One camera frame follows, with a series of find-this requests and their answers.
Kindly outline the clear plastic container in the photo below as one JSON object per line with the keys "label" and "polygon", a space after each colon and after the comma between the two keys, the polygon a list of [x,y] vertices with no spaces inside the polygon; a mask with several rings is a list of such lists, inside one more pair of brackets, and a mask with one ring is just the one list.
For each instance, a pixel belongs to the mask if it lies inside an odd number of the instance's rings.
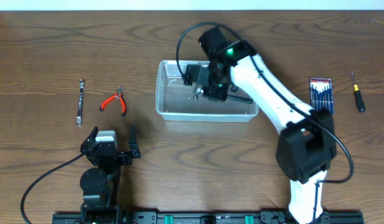
{"label": "clear plastic container", "polygon": [[175,60],[159,63],[156,111],[168,121],[249,122],[259,113],[258,105],[227,99],[194,98],[195,85],[184,85]]}

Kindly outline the black yellow screwdriver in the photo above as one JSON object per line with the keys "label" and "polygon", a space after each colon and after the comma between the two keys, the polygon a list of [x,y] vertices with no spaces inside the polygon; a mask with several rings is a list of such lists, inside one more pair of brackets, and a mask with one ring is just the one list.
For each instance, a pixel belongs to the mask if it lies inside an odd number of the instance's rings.
{"label": "black yellow screwdriver", "polygon": [[356,106],[359,112],[364,113],[365,112],[365,103],[362,98],[362,94],[360,92],[360,89],[358,85],[356,84],[354,73],[351,73],[352,81],[354,84],[354,96],[355,96],[355,102]]}

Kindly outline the silver combination wrench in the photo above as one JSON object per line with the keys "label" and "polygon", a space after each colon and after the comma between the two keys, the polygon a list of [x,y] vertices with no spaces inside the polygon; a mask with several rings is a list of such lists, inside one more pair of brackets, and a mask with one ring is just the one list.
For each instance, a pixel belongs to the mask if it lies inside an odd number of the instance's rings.
{"label": "silver combination wrench", "polygon": [[78,127],[82,127],[82,125],[83,125],[82,108],[83,108],[83,96],[84,96],[84,89],[85,89],[85,80],[80,80],[79,85],[80,85],[80,92],[79,92],[79,100],[78,100],[76,125]]}

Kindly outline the blue precision screwdriver set case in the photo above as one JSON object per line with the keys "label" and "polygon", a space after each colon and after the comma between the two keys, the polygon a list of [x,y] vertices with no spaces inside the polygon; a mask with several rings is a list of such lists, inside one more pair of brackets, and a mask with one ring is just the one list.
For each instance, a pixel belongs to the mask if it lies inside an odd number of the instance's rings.
{"label": "blue precision screwdriver set case", "polygon": [[319,111],[323,108],[334,114],[332,81],[328,78],[311,78],[309,80],[311,106]]}

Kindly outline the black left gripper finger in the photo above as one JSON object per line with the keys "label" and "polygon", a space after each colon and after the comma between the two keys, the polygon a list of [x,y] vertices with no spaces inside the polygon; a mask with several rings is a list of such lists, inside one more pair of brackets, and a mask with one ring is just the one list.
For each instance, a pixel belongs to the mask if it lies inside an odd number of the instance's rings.
{"label": "black left gripper finger", "polygon": [[98,127],[95,126],[87,138],[82,142],[82,146],[89,146],[95,142],[96,135],[98,134]]}
{"label": "black left gripper finger", "polygon": [[129,135],[128,146],[129,146],[129,150],[131,152],[139,152],[139,146],[138,146],[138,142],[136,139],[135,130],[136,130],[136,128],[134,126],[132,126],[131,131],[130,131],[130,135]]}

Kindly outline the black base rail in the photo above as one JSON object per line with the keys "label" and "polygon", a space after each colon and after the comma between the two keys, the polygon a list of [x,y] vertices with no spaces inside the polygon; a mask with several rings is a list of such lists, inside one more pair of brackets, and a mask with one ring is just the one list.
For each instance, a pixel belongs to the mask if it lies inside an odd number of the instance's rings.
{"label": "black base rail", "polygon": [[79,213],[56,213],[53,224],[293,224],[289,212],[258,213],[156,213],[127,212],[123,209],[84,210]]}

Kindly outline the red handled cutting pliers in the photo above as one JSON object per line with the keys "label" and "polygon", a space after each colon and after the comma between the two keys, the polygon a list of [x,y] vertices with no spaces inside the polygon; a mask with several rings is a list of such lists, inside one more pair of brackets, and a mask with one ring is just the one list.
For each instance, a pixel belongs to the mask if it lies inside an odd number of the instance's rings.
{"label": "red handled cutting pliers", "polygon": [[124,86],[119,86],[118,89],[115,91],[115,93],[113,95],[111,95],[104,102],[102,102],[102,104],[100,105],[99,110],[100,111],[104,111],[106,106],[109,103],[111,103],[115,99],[119,99],[119,102],[121,104],[121,116],[125,117],[126,116],[126,112],[127,112],[127,106],[126,106],[126,102],[125,102],[124,97],[123,97],[123,90],[124,90]]}

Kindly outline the claw hammer orange black handle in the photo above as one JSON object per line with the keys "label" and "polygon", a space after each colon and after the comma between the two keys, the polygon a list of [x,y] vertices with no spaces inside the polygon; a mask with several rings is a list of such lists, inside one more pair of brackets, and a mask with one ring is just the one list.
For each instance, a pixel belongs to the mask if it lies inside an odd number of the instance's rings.
{"label": "claw hammer orange black handle", "polygon": [[197,87],[194,90],[194,98],[198,100],[200,95],[212,101],[224,102],[227,99],[229,99],[229,100],[237,101],[240,103],[247,103],[247,104],[253,103],[253,100],[251,98],[245,98],[245,97],[236,96],[236,95],[229,95],[227,88]]}

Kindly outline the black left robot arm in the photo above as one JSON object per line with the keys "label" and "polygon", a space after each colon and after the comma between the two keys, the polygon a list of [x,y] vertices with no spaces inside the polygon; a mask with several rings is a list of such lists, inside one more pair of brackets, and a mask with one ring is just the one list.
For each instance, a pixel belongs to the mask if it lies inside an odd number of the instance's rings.
{"label": "black left robot arm", "polygon": [[136,135],[132,127],[128,139],[128,151],[117,150],[115,131],[99,131],[93,128],[82,142],[80,152],[93,167],[83,173],[80,188],[83,190],[81,217],[75,223],[124,224],[131,223],[129,212],[117,204],[121,167],[130,166],[134,159],[141,157]]}

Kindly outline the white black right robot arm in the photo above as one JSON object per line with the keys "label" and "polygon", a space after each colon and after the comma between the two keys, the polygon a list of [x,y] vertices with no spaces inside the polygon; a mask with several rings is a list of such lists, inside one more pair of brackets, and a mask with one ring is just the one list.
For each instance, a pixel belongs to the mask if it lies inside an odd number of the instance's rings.
{"label": "white black right robot arm", "polygon": [[246,40],[238,34],[236,41],[227,40],[225,28],[212,24],[199,37],[209,65],[181,69],[184,83],[196,84],[196,95],[215,101],[226,101],[238,88],[260,107],[279,134],[276,160],[291,181],[288,211],[296,223],[314,223],[322,215],[322,185],[337,154],[332,114],[294,96]]}

